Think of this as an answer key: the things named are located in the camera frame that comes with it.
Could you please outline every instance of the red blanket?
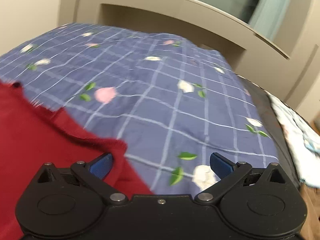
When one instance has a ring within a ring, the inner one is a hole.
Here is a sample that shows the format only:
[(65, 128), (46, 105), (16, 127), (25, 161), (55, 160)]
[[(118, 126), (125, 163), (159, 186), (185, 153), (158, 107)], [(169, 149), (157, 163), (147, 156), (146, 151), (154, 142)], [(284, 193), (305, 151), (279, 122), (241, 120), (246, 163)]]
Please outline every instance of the red blanket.
[(32, 106), (23, 97), (19, 83), (0, 83), (0, 140), (0, 239), (22, 236), (15, 205), (44, 162), (69, 167), (110, 152), (113, 167), (104, 181), (129, 198), (132, 194), (151, 194), (124, 158), (126, 143), (95, 137), (63, 108), (52, 112)]

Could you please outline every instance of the brown fabric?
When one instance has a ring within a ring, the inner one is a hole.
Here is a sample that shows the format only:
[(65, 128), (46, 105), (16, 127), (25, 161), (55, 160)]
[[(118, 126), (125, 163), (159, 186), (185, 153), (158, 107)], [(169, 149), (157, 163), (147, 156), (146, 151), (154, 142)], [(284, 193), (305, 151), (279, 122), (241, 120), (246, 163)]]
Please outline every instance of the brown fabric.
[(320, 240), (320, 189), (302, 184), (300, 194), (308, 208), (307, 219), (300, 234), (305, 240)]

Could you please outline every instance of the bed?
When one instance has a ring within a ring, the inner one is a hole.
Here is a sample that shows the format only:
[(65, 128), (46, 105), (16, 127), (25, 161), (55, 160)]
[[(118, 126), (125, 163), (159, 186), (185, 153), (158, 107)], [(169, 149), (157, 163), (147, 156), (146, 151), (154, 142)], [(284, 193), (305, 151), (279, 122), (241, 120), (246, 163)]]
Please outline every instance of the bed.
[(123, 139), (155, 194), (195, 195), (218, 181), (212, 152), (253, 167), (279, 162), (299, 185), (265, 92), (183, 37), (70, 23), (1, 56), (0, 78), (99, 137)]

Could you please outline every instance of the green leaf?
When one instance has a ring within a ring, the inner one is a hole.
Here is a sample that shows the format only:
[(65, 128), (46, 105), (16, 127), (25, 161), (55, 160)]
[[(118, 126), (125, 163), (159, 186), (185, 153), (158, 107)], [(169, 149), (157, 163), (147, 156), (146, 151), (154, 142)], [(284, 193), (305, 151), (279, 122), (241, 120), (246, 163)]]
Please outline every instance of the green leaf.
[(249, 130), (250, 132), (257, 133), (252, 126), (250, 126), (250, 125), (248, 125), (246, 123), (245, 123), (245, 126), (247, 127), (247, 130)]
[(197, 88), (203, 88), (203, 86), (201, 86), (200, 84), (197, 84), (197, 83), (195, 83), (194, 86)]
[(88, 94), (80, 94), (80, 99), (88, 102), (91, 100), (91, 97)]
[(30, 69), (30, 70), (37, 70), (37, 66), (35, 64), (28, 64), (26, 65), (27, 69)]
[(269, 137), (269, 135), (267, 135), (265, 132), (263, 131), (257, 131), (258, 134), (264, 136), (264, 137)]
[(189, 152), (180, 152), (180, 155), (178, 155), (178, 158), (186, 161), (194, 160), (197, 157), (198, 155)]
[(199, 95), (201, 98), (205, 98), (205, 93), (203, 92), (203, 90), (199, 90), (199, 91), (198, 91), (198, 95)]
[(177, 184), (183, 178), (183, 169), (181, 167), (176, 168), (170, 177), (170, 186)]
[(84, 90), (85, 90), (85, 91), (88, 91), (88, 90), (90, 90), (90, 89), (93, 89), (95, 86), (96, 86), (96, 83), (95, 83), (95, 82), (91, 82), (91, 83), (87, 84), (87, 85), (84, 87)]

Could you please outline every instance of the pink flower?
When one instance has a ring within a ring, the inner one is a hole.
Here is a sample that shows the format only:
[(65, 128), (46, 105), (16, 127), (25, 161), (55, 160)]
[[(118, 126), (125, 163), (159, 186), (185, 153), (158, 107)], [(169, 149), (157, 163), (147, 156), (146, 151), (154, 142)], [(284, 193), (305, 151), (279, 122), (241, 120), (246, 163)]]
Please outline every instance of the pink flower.
[(167, 40), (163, 43), (163, 45), (170, 45), (170, 44), (174, 44), (173, 40)]
[(95, 91), (94, 97), (100, 103), (108, 104), (117, 95), (114, 87), (100, 88)]

